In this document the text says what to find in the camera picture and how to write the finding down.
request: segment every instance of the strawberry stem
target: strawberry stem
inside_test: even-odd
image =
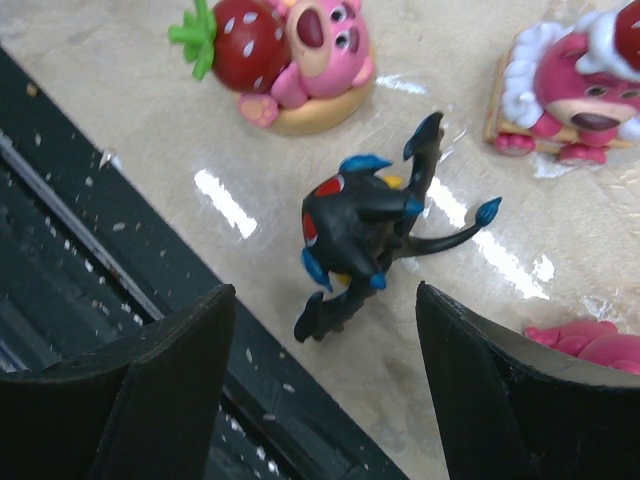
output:
[[[184,45],[184,59],[187,63],[195,62],[193,78],[202,81],[215,58],[213,42],[216,38],[216,20],[207,8],[206,0],[193,0],[196,14],[184,12],[183,25],[169,27],[169,42]]]

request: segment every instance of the red eye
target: red eye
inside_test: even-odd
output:
[[[316,189],[316,197],[327,197],[329,195],[335,195],[340,193],[344,188],[344,178],[342,175],[336,175],[335,177],[327,180]]]
[[[302,233],[304,234],[304,240],[307,247],[315,245],[318,241],[318,230],[316,230],[313,219],[308,213],[305,213],[302,216]]]

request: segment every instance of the toy figurine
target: toy figurine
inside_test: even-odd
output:
[[[410,235],[440,158],[441,120],[439,112],[427,117],[405,145],[404,159],[413,158],[405,188],[399,188],[402,180],[397,177],[375,175],[391,162],[357,155],[344,160],[336,176],[304,199],[302,262],[311,278],[328,291],[333,291],[329,273],[338,274],[347,289],[326,301],[322,292],[311,296],[294,329],[299,342],[340,331],[368,297],[386,287],[385,274],[395,259],[453,248],[495,218],[501,198],[482,205],[475,224],[454,235],[438,239]]]
[[[605,164],[640,141],[640,0],[570,28],[540,23],[499,62],[485,138],[511,156]]]
[[[560,327],[527,327],[526,337],[573,357],[640,375],[640,336],[618,333],[612,322],[578,319]]]
[[[234,92],[246,120],[283,134],[344,121],[373,88],[375,66],[361,0],[194,0],[182,26],[193,77],[208,70]]]

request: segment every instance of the round tan base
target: round tan base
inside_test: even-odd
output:
[[[369,81],[358,88],[351,88],[339,97],[311,99],[300,108],[280,110],[278,119],[264,130],[287,137],[313,135],[340,125],[349,118],[367,99],[375,84],[375,58],[373,74]],[[237,100],[240,95],[234,93]]]

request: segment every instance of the bear nose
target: bear nose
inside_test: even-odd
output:
[[[571,117],[571,123],[578,128],[593,130],[596,132],[610,130],[620,125],[620,122],[614,118],[605,117],[604,115],[598,115],[595,113],[577,113]]]
[[[300,41],[307,47],[320,48],[324,44],[320,15],[315,10],[308,9],[302,12],[296,30]]]

